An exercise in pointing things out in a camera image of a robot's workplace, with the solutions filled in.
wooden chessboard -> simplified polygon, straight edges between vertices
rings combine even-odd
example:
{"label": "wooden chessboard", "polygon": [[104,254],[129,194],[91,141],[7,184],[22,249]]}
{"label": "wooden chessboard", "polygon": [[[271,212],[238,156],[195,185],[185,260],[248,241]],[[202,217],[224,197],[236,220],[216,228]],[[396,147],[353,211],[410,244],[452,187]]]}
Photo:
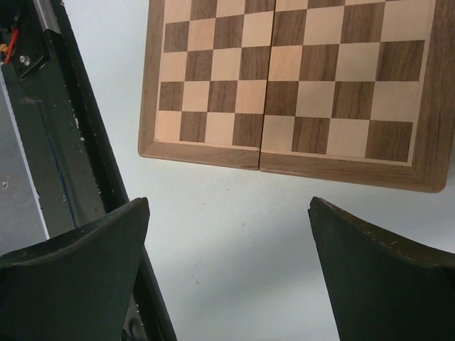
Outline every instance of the wooden chessboard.
{"label": "wooden chessboard", "polygon": [[151,0],[143,156],[438,191],[455,1]]}

